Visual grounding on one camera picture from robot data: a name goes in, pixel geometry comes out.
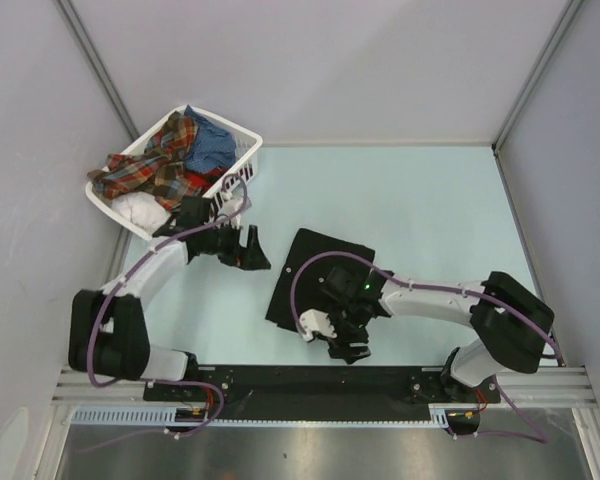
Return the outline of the black long sleeve shirt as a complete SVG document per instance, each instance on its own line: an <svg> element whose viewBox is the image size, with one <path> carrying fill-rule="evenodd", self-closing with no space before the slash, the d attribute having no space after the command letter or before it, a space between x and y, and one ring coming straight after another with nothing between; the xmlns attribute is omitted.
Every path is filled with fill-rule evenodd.
<svg viewBox="0 0 600 480"><path fill-rule="evenodd" d="M296 331L290 302L294 276L307 260L329 251L352 253L369 262L373 262L376 255L374 249L362 244L351 243L307 228L300 228L283 262L265 314L266 320L281 329ZM363 264L350 258L331 256L315 261L302 273L296 285L295 300L298 314L309 309L326 312L331 306L332 299L322 291L322 286L334 268L344 269L358 278L364 278L369 272L369 269Z"/></svg>

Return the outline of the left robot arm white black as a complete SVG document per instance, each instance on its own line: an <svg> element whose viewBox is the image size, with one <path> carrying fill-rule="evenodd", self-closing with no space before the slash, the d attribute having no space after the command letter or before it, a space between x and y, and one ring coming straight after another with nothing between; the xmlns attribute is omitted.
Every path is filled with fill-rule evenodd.
<svg viewBox="0 0 600 480"><path fill-rule="evenodd" d="M70 368L87 373L99 387L115 380L156 381L179 399L194 397L201 387L196 356L153 345L145 311L168 281L199 256L244 271L270 269L257 227L240 224L250 205L242 195L214 215L210 199L187 197L127 272L98 290L80 290L72 301Z"/></svg>

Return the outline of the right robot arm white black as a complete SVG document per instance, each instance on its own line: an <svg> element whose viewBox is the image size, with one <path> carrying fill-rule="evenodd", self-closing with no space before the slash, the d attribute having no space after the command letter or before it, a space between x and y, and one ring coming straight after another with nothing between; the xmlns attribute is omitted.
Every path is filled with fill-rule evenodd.
<svg viewBox="0 0 600 480"><path fill-rule="evenodd" d="M324 310L300 316L305 339L319 336L333 358L352 364L369 356L368 323L378 317L425 317L472 329L477 338L447 357L439 381L453 401L464 401L504 370L537 372L554 321L553 311L504 272L478 283L425 286L391 271L366 277L335 268L322 285Z"/></svg>

